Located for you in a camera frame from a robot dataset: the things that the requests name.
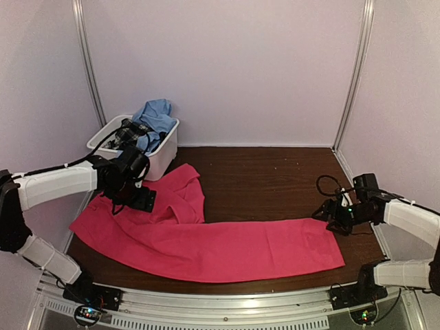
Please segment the pink trousers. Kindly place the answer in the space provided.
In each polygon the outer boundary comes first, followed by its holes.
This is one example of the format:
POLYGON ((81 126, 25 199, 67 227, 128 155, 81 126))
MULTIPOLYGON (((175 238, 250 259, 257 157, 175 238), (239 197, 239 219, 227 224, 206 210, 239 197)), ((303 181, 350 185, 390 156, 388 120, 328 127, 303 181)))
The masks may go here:
POLYGON ((184 164, 157 181, 152 212, 112 213, 96 197, 71 224, 86 245, 123 265, 198 283, 237 283, 344 266, 336 238, 314 219, 206 223, 199 173, 184 164))

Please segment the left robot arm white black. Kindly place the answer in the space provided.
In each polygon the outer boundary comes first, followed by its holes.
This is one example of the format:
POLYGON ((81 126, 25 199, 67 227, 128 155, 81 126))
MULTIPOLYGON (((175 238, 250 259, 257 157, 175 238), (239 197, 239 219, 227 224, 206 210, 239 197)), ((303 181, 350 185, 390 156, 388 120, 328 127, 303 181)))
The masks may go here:
POLYGON ((13 175, 1 171, 1 251, 17 254, 72 285, 72 294, 84 305, 99 298, 95 285, 81 278, 83 270, 68 255, 32 233, 23 213, 39 204, 75 195, 102 192, 111 201, 111 210, 125 208, 152 212, 156 192, 142 185, 149 159, 105 159, 99 155, 75 165, 54 170, 13 175))

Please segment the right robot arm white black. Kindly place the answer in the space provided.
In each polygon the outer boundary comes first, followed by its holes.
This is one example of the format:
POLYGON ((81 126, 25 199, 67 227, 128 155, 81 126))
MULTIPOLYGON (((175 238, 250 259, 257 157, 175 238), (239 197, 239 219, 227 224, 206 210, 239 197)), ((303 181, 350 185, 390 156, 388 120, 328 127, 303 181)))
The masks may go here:
POLYGON ((374 197, 364 203, 343 205, 326 200, 311 216, 327 223, 326 229, 343 236, 363 223, 388 224, 399 228, 435 249, 431 259, 415 261, 380 261, 361 267, 352 296, 357 303, 367 303, 380 287, 398 286, 422 289, 439 295, 439 215, 408 201, 374 197))

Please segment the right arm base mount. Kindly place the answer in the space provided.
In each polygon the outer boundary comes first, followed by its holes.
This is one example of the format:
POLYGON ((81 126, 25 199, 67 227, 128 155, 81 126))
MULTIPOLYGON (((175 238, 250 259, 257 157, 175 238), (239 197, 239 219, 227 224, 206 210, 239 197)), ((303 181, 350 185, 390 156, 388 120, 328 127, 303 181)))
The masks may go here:
POLYGON ((329 289, 333 310, 348 309, 351 320, 361 327, 374 325, 379 316, 377 302, 387 296, 387 289, 376 285, 372 271, 365 269, 360 270, 356 283, 334 283, 329 289))

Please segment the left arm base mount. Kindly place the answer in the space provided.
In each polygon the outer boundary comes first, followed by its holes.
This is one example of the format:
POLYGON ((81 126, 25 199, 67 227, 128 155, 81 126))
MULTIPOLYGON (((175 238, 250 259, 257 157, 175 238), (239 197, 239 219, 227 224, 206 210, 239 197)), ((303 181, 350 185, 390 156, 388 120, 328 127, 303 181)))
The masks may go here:
POLYGON ((79 303, 73 312, 73 318, 79 327, 88 329, 96 325, 108 311, 118 311, 122 290, 114 287, 94 284, 93 278, 82 273, 72 284, 57 280, 57 286, 63 289, 63 298, 79 303))

